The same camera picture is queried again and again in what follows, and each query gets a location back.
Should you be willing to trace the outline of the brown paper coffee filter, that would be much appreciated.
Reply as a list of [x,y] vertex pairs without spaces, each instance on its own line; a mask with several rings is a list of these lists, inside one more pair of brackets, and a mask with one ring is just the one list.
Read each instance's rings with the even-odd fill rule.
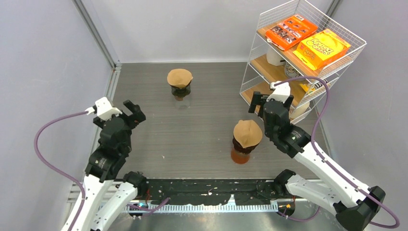
[[239,120],[234,127],[233,136],[242,148],[248,148],[261,142],[263,131],[253,120]]

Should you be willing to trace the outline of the amber brown coffee dripper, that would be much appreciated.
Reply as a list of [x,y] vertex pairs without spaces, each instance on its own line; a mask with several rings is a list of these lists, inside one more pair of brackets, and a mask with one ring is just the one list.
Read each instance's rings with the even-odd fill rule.
[[254,146],[249,146],[244,148],[235,138],[232,139],[233,143],[233,150],[242,153],[242,154],[250,154],[259,144],[254,145]]

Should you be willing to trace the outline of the dark green coffee dripper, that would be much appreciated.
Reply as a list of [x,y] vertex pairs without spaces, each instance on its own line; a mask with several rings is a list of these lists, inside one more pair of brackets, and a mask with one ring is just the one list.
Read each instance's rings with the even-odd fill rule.
[[181,88],[176,87],[176,86],[171,86],[171,93],[175,97],[184,98],[185,96],[191,93],[190,85],[191,84],[189,83],[187,86],[181,87]]

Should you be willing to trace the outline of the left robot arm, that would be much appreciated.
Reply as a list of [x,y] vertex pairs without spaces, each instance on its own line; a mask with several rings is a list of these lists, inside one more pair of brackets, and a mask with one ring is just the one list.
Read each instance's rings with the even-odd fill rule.
[[132,150],[132,130],[146,119],[139,105],[130,100],[124,101],[123,105],[130,115],[114,107],[106,97],[88,109],[96,114],[93,123],[101,128],[99,145],[89,157],[84,191],[80,192],[63,231],[106,231],[129,202],[147,195],[146,177],[131,171],[123,177],[114,195],[102,203]]

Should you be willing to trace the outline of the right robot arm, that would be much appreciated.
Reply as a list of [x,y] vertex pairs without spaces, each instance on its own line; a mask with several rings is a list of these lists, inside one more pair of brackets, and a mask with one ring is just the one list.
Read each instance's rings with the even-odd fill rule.
[[326,185],[321,186],[286,169],[275,178],[275,193],[280,197],[290,194],[303,197],[332,213],[348,231],[364,230],[380,210],[378,203],[385,199],[379,186],[368,186],[346,172],[311,140],[302,128],[289,119],[288,103],[271,99],[258,91],[253,92],[249,112],[258,107],[263,118],[265,136],[281,152],[306,166]]

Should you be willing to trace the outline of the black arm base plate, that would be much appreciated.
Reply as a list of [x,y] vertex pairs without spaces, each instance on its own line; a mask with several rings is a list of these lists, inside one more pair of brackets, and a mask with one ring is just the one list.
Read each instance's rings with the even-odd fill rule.
[[293,201],[283,186],[267,179],[148,179],[136,199],[158,205],[225,205],[234,197],[236,205],[267,205],[270,201]]

